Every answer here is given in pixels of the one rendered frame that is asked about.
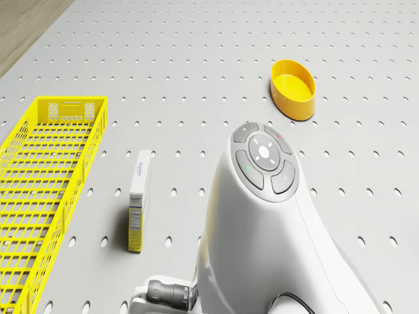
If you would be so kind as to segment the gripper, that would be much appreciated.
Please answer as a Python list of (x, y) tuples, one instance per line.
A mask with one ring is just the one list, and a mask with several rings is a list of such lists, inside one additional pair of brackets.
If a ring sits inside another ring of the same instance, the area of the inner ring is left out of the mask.
[(134, 289), (130, 314), (198, 314), (196, 281), (151, 276)]

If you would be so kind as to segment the white and yellow carton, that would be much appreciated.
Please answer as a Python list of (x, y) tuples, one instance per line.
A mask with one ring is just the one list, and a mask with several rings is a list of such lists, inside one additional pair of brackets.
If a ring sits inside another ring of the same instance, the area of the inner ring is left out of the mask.
[(141, 150), (137, 156), (129, 193), (128, 250), (140, 253), (143, 247), (144, 219), (151, 172), (152, 150)]

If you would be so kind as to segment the yellow basket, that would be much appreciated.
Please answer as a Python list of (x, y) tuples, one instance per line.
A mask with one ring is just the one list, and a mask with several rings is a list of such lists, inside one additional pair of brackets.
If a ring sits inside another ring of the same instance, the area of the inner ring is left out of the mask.
[(33, 314), (107, 126), (105, 96), (39, 96), (0, 146), (0, 314)]

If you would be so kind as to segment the yellow bowl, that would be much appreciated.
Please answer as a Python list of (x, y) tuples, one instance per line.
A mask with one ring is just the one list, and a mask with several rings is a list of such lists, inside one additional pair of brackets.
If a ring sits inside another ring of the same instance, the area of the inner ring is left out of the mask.
[(271, 68), (270, 93), (277, 108), (296, 121), (309, 120), (316, 109), (316, 83), (311, 73), (293, 60), (278, 60)]

